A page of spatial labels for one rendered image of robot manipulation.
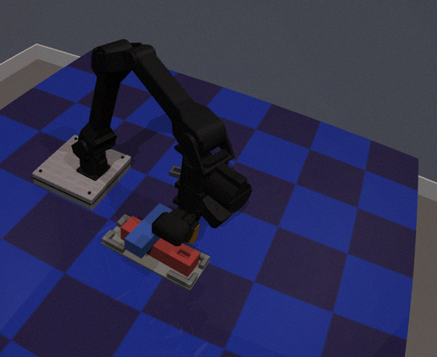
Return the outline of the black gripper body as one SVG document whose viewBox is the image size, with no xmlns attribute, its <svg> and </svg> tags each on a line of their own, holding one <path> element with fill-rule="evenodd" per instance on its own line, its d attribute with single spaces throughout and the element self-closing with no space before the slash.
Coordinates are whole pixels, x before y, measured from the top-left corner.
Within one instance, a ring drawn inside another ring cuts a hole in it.
<svg viewBox="0 0 437 357">
<path fill-rule="evenodd" d="M 162 238 L 172 245 L 180 246 L 190 233 L 196 216 L 200 215 L 197 210 L 194 214 L 194 203 L 199 199 L 203 200 L 207 194 L 203 189 L 193 189 L 185 186 L 179 178 L 174 185 L 179 189 L 178 194 L 173 198 L 173 203 L 178 208 L 172 213 L 162 213 L 152 223 L 152 234 Z"/>
</svg>

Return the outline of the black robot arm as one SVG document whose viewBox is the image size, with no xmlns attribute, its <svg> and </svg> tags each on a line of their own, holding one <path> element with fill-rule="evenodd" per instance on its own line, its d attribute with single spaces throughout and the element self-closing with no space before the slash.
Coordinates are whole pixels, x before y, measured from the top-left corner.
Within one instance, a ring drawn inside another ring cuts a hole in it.
<svg viewBox="0 0 437 357">
<path fill-rule="evenodd" d="M 106 152 L 117 135 L 110 127 L 120 82 L 133 70 L 172 122 L 172 133 L 182 155 L 181 182 L 207 194 L 194 203 L 211 228 L 218 228 L 240 210 L 251 195 L 247 178 L 228 163 L 235 157 L 221 119 L 196 103 L 156 56 L 152 45 L 126 39 L 98 46 L 92 52 L 97 75 L 89 122 L 71 145 L 80 159 L 77 172 L 97 181 L 109 168 Z M 220 147 L 212 155 L 210 151 Z"/>
</svg>

